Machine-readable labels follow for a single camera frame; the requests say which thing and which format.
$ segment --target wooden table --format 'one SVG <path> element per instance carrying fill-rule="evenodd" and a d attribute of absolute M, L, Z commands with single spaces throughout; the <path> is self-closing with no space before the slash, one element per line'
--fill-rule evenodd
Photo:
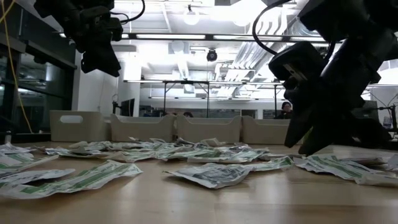
<path fill-rule="evenodd" d="M 36 146 L 55 147 L 59 143 Z M 269 146 L 274 153 L 296 149 Z M 341 157 L 391 156 L 389 151 L 334 146 L 321 153 Z M 88 169 L 103 161 L 60 158 L 34 169 Z M 357 185 L 297 167 L 256 172 L 235 186 L 210 190 L 162 173 L 186 162 L 137 162 L 144 171 L 98 190 L 56 194 L 37 200 L 0 198 L 2 224 L 243 224 L 243 223 L 398 223 L 398 189 Z"/>

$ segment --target person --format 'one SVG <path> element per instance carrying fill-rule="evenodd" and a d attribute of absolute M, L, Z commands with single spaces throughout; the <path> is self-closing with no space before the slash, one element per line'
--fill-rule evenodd
<path fill-rule="evenodd" d="M 276 117 L 276 119 L 292 119 L 292 116 L 292 104 L 287 101 L 282 103 L 282 112 Z"/>
<path fill-rule="evenodd" d="M 184 116 L 187 117 L 187 118 L 193 118 L 193 115 L 192 115 L 191 112 L 185 112 Z"/>

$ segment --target computer monitor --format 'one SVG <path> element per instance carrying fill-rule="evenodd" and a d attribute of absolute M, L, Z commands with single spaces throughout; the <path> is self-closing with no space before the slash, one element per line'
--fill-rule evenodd
<path fill-rule="evenodd" d="M 373 100 L 365 100 L 362 108 L 355 108 L 352 114 L 356 118 L 371 118 L 379 122 L 379 110 L 377 109 L 377 102 Z"/>
<path fill-rule="evenodd" d="M 133 116 L 133 114 L 134 114 L 134 99 L 123 101 L 120 106 L 120 115 Z"/>

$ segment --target white plastic bin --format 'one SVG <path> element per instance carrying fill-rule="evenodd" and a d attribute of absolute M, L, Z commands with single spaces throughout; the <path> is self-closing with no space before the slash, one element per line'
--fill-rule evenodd
<path fill-rule="evenodd" d="M 177 116 L 177 135 L 190 142 L 217 138 L 230 144 L 239 142 L 241 117 L 223 118 L 186 118 Z"/>
<path fill-rule="evenodd" d="M 242 140 L 246 144 L 283 145 L 289 128 L 289 119 L 254 119 L 242 117 Z"/>
<path fill-rule="evenodd" d="M 100 112 L 50 111 L 51 141 L 109 141 L 111 124 Z"/>
<path fill-rule="evenodd" d="M 133 118 L 111 114 L 112 141 L 129 142 L 129 137 L 142 141 L 150 138 L 163 139 L 172 142 L 175 133 L 174 115 L 163 118 Z"/>

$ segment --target yellow cable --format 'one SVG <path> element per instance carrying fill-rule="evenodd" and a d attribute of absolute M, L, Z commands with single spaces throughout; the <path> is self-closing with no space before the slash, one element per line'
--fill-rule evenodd
<path fill-rule="evenodd" d="M 10 12 L 12 6 L 14 5 L 15 0 L 12 0 L 10 6 L 8 7 L 7 11 L 4 12 L 4 0 L 1 0 L 1 4 L 2 4 L 2 17 L 0 18 L 0 23 L 6 18 L 8 12 Z"/>
<path fill-rule="evenodd" d="M 8 36 L 8 27 L 7 27 L 7 20 L 6 20 L 6 12 L 4 11 L 4 1 L 1 2 L 2 4 L 2 13 L 3 13 L 3 17 L 0 19 L 0 23 L 2 20 L 4 20 L 4 27 L 6 28 L 6 39 L 7 39 L 7 46 L 8 46 L 8 56 L 10 58 L 10 64 L 11 64 L 11 70 L 12 70 L 12 75 L 14 76 L 14 82 L 15 82 L 15 89 L 17 90 L 17 94 L 18 94 L 18 99 L 19 99 L 19 103 L 21 104 L 21 108 L 22 108 L 22 113 L 24 114 L 27 126 L 29 128 L 30 133 L 33 134 L 32 128 L 30 127 L 30 123 L 29 120 L 27 119 L 26 113 L 25 113 L 25 108 L 24 105 L 22 104 L 22 99 L 21 96 L 18 92 L 18 82 L 17 82 L 17 75 L 15 73 L 15 69 L 14 69 L 14 63 L 12 62 L 12 54 L 11 54 L 11 47 L 10 47 L 10 40 L 9 40 L 9 36 Z"/>

